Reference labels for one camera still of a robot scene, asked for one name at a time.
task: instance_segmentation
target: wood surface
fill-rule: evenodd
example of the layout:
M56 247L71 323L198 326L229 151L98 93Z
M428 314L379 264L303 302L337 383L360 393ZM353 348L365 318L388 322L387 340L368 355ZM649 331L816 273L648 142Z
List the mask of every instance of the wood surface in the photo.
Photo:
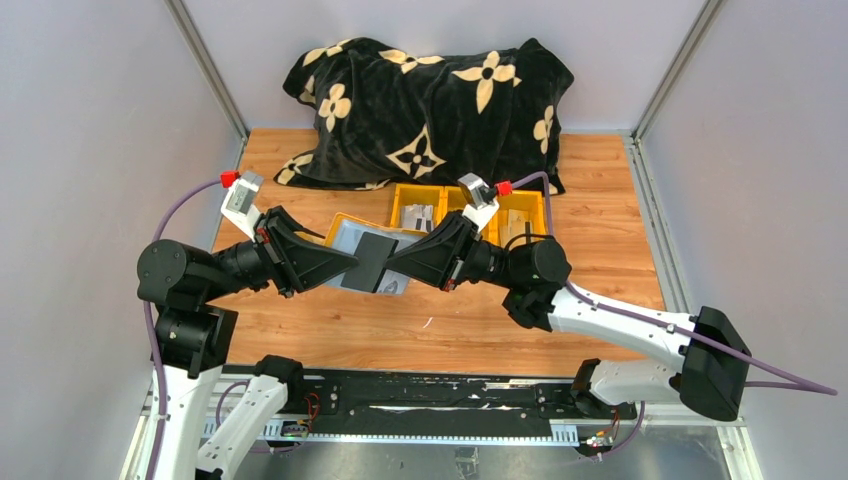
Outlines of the wood surface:
M554 198L553 216L556 237L574 266L572 281L602 295L662 308L621 138L563 135L561 142L560 175L568 191ZM274 183L284 162L316 143L312 130L253 130L241 170L265 177L257 207L283 205L320 233L338 211L388 224L393 185L335 192ZM245 239L224 221L215 249ZM444 293L413 281L402 296L319 287L286 300L272 287L217 304L239 312L230 363L276 354L308 367L572 376L587 358L640 358L591 337L525 330L501 307L504 294L484 284Z

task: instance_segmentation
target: black cable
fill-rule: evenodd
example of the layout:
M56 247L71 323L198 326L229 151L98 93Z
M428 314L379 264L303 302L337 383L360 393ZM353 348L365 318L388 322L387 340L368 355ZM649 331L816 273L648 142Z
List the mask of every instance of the black cable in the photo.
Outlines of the black cable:
M504 245L504 250L509 251L509 247L511 247L512 244L515 243L515 241L518 240L521 237L526 237L528 240L531 239L531 238L542 238L542 239L554 238L553 235L542 235L541 233L521 233L521 234L518 234L518 235L512 237L508 242L506 242L506 245Z

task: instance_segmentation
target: floral patterned blanket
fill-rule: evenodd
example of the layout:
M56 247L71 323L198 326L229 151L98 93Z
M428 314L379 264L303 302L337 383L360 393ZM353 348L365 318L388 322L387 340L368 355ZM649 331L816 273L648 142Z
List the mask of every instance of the floral patterned blanket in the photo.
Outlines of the floral patterned blanket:
M311 50L283 89L315 108L318 145L275 179L373 190L390 181L454 185L468 172L491 185L544 170L561 193L556 106L573 81L535 39L463 56L415 57L369 38Z

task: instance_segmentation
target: gray floor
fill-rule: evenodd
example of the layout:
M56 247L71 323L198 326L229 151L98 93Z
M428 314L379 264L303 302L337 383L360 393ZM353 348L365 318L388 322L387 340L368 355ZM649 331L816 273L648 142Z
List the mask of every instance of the gray floor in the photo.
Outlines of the gray floor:
M251 454L236 478L309 480L679 479L729 480L714 428L656 427L600 464L569 466L574 449L409 444L305 444Z

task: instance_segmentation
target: wooden tabletop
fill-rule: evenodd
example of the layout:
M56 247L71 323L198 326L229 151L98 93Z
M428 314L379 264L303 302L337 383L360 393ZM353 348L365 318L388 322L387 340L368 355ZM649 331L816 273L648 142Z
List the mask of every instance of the wooden tabletop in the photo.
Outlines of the wooden tabletop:
M662 308L621 138L563 135L561 142L560 175L568 192L553 199L553 216L556 237L574 266L572 281L602 295ZM391 185L335 192L273 182L283 163L316 143L312 130L253 130L240 170L265 177L257 207L282 205L321 233L339 211L387 225ZM224 221L215 249L246 238ZM505 293L484 284L444 293L413 281L401 296L319 287L286 300L268 288L216 304L239 312L229 363L254 363L275 354L308 367L571 376L587 358L639 358L591 337L525 330L501 307Z

